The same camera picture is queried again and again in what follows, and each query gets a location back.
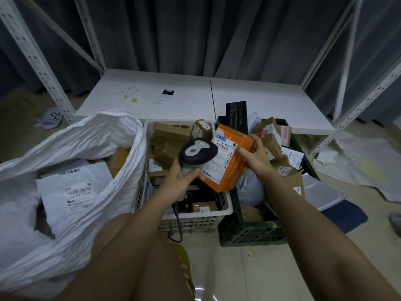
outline yellow sandal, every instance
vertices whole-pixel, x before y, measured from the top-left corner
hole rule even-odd
[[[177,253],[178,258],[180,259],[181,267],[183,269],[184,276],[188,280],[188,288],[192,291],[192,294],[195,298],[195,286],[192,282],[192,275],[191,275],[191,265],[189,263],[189,257],[185,249],[177,243],[170,243],[173,247],[174,251]]]

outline tile floor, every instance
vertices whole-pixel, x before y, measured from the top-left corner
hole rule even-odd
[[[78,108],[85,97],[70,97]],[[45,131],[33,127],[34,119],[46,107],[54,106],[45,92],[35,95],[18,89],[0,101],[0,160],[24,154],[49,135],[67,126]],[[348,131],[359,137],[387,139],[396,150],[401,149],[401,131],[390,125],[353,122]],[[313,140],[299,137],[304,149]],[[368,222],[348,234],[384,277],[401,293],[401,238],[388,223],[390,212],[400,212],[401,204],[391,203],[374,188],[352,186],[319,174],[322,182],[348,195],[368,215]],[[186,234],[183,246],[188,252],[197,300],[312,300],[287,244],[222,248],[217,232]]]

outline white basket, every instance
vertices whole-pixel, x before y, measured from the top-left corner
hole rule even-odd
[[[205,120],[209,126],[213,128],[213,135],[216,133],[214,128],[214,124],[212,120]],[[147,147],[147,156],[151,154],[151,148],[149,146],[150,138],[153,135],[153,128],[155,122],[163,122],[165,124],[171,124],[174,126],[180,126],[182,128],[188,128],[192,130],[192,127],[195,121],[185,121],[185,120],[147,120],[143,125],[144,133],[146,135],[146,139],[148,142]],[[141,207],[143,205],[142,202],[142,193],[143,193],[143,184],[145,182],[145,177],[148,171],[149,160],[145,159],[145,167],[143,169],[143,174],[141,180],[139,182],[139,192],[138,199],[136,202],[137,207]],[[192,213],[180,213],[178,216],[180,218],[181,224],[183,226],[183,232],[193,232],[193,231],[201,231],[201,230],[211,230],[217,227],[217,225],[221,222],[224,216],[233,213],[233,202],[231,201],[230,193],[218,192],[215,193],[216,204],[219,208],[219,211],[212,212],[192,212]],[[167,231],[177,231],[178,224],[176,220],[176,216],[174,214],[165,214],[160,223],[159,230],[162,232]]]

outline hand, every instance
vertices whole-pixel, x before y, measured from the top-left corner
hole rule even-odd
[[[262,181],[274,169],[270,164],[262,140],[254,134],[249,136],[256,142],[256,152],[251,153],[244,148],[239,148],[236,152],[246,160],[248,168],[256,174],[258,180]]]
[[[154,197],[159,201],[163,201],[167,207],[183,197],[189,184],[198,176],[201,170],[199,168],[192,170],[186,175],[181,175],[181,165],[178,159],[174,159],[173,165],[170,167],[163,183],[156,190]]]

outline white shelf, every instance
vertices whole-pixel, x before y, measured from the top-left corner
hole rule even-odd
[[[283,118],[294,134],[330,135],[334,128],[298,85],[211,78],[216,116],[225,115],[226,104],[247,102],[247,113],[263,119]]]
[[[159,100],[165,89],[174,90],[171,102]],[[129,108],[143,121],[216,119],[210,78],[116,69],[106,71],[76,116],[82,118],[118,108]]]

